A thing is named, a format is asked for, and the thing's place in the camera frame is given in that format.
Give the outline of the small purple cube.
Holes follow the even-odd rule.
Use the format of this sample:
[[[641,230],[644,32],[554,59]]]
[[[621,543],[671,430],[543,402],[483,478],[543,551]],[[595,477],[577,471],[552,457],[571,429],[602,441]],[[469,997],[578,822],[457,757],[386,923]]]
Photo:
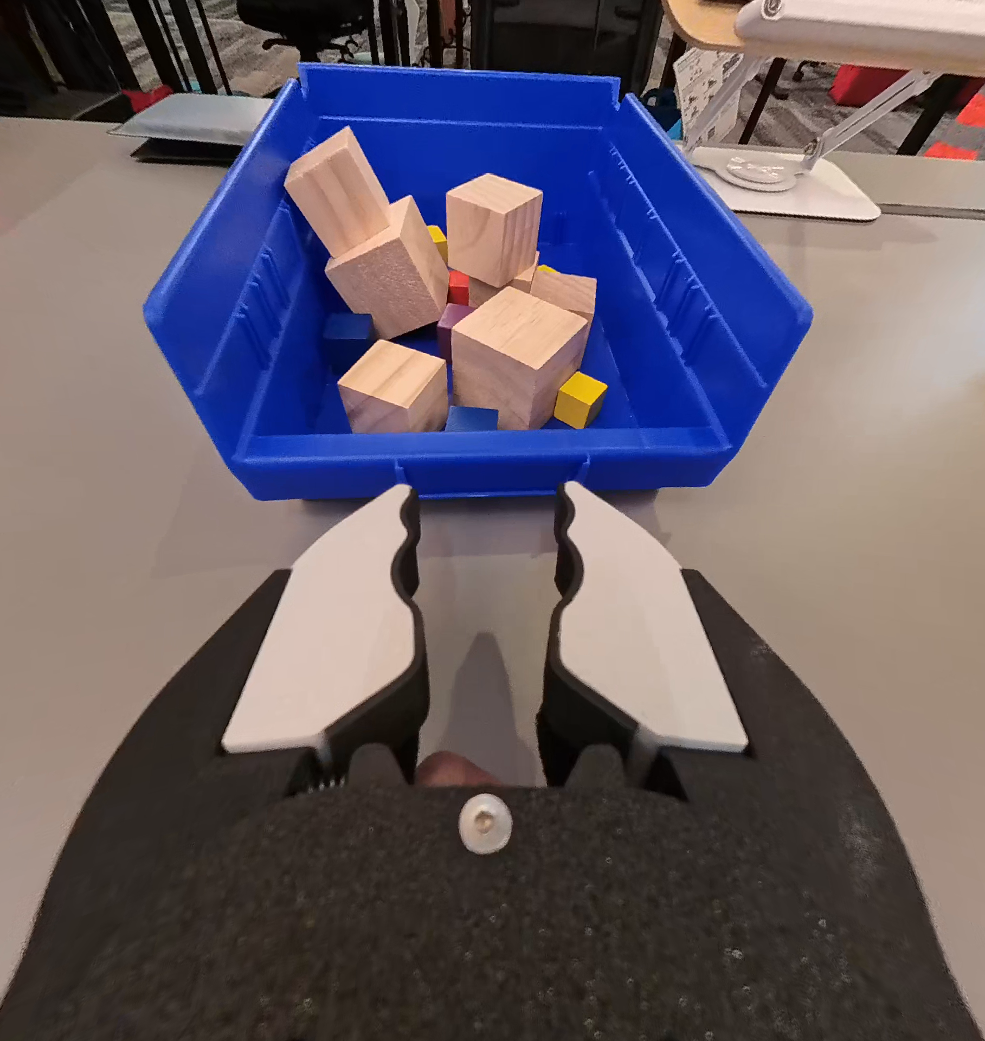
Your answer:
[[[462,319],[468,318],[473,311],[474,308],[471,306],[450,302],[447,303],[441,318],[438,319],[436,325],[438,353],[446,360],[449,367],[452,365],[453,330]]]

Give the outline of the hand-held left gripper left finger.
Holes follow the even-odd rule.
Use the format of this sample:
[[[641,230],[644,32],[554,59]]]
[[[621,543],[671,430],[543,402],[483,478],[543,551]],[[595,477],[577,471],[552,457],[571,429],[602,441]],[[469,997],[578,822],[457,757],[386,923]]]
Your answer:
[[[367,744],[416,752],[430,709],[420,536],[419,496],[396,484],[293,562],[225,753],[310,750],[332,779]]]

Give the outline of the grey desk hatch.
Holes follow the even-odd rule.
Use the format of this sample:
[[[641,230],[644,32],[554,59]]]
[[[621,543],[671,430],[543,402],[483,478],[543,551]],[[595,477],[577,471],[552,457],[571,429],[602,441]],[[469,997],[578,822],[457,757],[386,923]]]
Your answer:
[[[140,163],[220,166],[238,158],[273,104],[269,98],[173,94],[109,130],[136,139]]]

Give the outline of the blue plastic bin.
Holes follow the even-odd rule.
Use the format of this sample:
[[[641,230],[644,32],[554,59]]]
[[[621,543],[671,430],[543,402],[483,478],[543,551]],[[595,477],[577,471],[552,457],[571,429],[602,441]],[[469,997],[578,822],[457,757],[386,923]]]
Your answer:
[[[351,432],[325,357],[346,309],[283,187],[349,126],[392,200],[445,222],[485,173],[544,191],[540,259],[597,280],[588,429]],[[813,309],[612,77],[301,64],[153,291],[144,319],[225,465],[257,500],[704,487],[746,442]]]

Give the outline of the beige wooden board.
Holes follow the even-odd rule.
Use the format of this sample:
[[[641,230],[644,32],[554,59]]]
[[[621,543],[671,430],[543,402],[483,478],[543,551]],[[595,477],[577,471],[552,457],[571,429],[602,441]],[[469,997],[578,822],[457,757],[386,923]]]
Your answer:
[[[743,53],[748,45],[735,30],[746,7],[760,8],[762,1],[661,1],[670,26],[700,50]]]

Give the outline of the pile of plain wooden cubes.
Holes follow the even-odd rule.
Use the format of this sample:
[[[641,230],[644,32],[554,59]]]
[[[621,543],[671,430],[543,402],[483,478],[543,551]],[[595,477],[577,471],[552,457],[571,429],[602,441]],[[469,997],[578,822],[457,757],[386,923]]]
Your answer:
[[[578,369],[595,304],[572,309],[537,291],[542,191],[485,173],[447,191],[448,266],[411,196],[392,201],[351,128],[297,158],[284,188],[328,258],[325,275],[377,340],[337,380],[354,434],[443,431],[450,405],[499,411],[503,431],[552,418]],[[473,313],[454,328],[452,365],[438,353],[448,272],[466,273]]]

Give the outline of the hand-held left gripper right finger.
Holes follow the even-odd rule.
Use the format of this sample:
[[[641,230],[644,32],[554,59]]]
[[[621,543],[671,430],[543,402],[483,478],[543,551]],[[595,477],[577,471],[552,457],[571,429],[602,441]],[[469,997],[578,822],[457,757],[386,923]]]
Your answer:
[[[750,740],[678,561],[580,482],[559,485],[537,739],[562,786],[586,750],[631,787],[679,787],[670,753],[743,756]]]

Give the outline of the white printed sheet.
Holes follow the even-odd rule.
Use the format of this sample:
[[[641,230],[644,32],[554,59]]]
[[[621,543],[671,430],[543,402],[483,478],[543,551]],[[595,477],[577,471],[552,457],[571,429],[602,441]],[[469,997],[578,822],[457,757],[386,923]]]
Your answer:
[[[758,70],[759,59],[742,52],[688,47],[673,66],[681,139],[687,150],[733,129],[741,91]]]

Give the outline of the black office chair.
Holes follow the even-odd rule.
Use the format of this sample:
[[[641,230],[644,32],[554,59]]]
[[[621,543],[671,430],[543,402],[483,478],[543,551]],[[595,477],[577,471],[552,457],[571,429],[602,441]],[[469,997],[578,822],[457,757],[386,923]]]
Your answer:
[[[237,1],[239,21],[271,35],[261,43],[291,47],[305,61],[318,61],[319,54],[336,49],[349,64],[355,61],[343,37],[367,30],[372,64],[380,65],[374,4],[369,1]]]

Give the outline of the white desk stand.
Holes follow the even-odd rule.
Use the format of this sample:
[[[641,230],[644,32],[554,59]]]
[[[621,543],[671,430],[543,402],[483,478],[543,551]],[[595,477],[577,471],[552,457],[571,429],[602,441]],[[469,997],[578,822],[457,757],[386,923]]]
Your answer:
[[[945,74],[985,80],[985,2],[763,2],[741,10],[735,30],[759,70],[774,59],[810,59],[903,72],[801,153],[724,145],[723,137],[691,150],[683,144],[737,213],[875,221],[876,203],[826,156]],[[975,100],[985,103],[985,83]]]

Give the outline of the teal bag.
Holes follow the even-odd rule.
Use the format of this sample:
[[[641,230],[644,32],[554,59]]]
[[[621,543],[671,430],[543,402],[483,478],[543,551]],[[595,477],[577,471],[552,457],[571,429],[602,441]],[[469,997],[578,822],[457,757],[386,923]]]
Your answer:
[[[640,100],[670,138],[683,139],[683,119],[674,87],[649,88]]]

